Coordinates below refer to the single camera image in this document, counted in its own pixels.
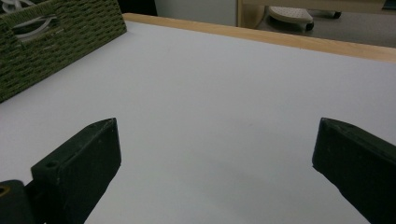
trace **woven basket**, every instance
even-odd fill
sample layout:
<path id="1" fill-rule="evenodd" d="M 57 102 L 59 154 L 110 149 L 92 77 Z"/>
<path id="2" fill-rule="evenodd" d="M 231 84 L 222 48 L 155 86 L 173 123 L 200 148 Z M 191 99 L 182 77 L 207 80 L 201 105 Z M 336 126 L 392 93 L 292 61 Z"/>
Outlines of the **woven basket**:
<path id="1" fill-rule="evenodd" d="M 0 14 L 0 103 L 126 32 L 116 0 L 32 2 Z M 22 42 L 14 34 L 17 24 L 52 14 L 56 20 L 34 39 Z"/>

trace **white table surface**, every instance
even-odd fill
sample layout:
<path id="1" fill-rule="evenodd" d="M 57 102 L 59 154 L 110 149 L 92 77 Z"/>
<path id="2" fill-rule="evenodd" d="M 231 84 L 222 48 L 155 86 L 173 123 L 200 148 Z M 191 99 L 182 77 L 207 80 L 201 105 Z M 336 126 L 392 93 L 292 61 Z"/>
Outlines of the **white table surface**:
<path id="1" fill-rule="evenodd" d="M 0 179 L 97 120 L 122 165 L 86 223 L 367 223 L 312 168 L 319 119 L 396 144 L 396 64 L 127 22 L 0 104 Z"/>

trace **chair wheel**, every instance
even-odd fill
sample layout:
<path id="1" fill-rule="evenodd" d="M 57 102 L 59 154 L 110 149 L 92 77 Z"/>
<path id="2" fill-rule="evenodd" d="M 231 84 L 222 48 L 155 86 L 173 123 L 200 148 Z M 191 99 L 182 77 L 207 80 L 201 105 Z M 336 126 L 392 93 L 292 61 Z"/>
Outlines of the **chair wheel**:
<path id="1" fill-rule="evenodd" d="M 336 11 L 332 17 L 334 19 L 338 19 L 338 18 L 340 18 L 340 16 L 341 16 L 341 12 Z"/>
<path id="2" fill-rule="evenodd" d="M 306 30 L 306 31 L 310 31 L 310 30 L 312 30 L 312 29 L 314 29 L 314 23 L 313 23 L 313 22 L 308 23 L 308 24 L 305 26 L 305 30 Z"/>

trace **wooden edge trim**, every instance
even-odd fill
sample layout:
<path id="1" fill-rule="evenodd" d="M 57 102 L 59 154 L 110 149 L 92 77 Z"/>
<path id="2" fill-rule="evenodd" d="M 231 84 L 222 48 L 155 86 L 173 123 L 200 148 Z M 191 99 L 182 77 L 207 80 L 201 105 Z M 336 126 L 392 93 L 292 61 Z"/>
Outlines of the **wooden edge trim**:
<path id="1" fill-rule="evenodd" d="M 135 21 L 151 25 L 167 26 L 214 35 L 227 35 L 231 37 L 294 47 L 298 49 L 310 49 L 315 51 L 376 60 L 381 62 L 396 63 L 396 49 L 393 48 L 363 45 L 329 39 L 320 39 L 307 36 L 286 35 L 274 32 L 251 30 L 241 27 L 232 27 L 198 21 L 183 21 L 133 13 L 125 13 L 123 14 L 123 18 L 126 21 Z"/>

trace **screw hole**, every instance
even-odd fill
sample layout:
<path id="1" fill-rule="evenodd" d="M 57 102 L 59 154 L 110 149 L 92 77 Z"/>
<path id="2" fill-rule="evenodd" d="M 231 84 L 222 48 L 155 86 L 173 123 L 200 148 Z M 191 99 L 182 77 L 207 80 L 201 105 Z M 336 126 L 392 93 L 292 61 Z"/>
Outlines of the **screw hole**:
<path id="1" fill-rule="evenodd" d="M 46 166 L 47 166 L 47 168 L 53 168 L 53 167 L 57 166 L 58 163 L 59 162 L 57 162 L 57 161 L 50 161 L 49 163 L 47 163 Z"/>
<path id="2" fill-rule="evenodd" d="M 0 197 L 6 195 L 9 192 L 9 186 L 0 186 Z"/>

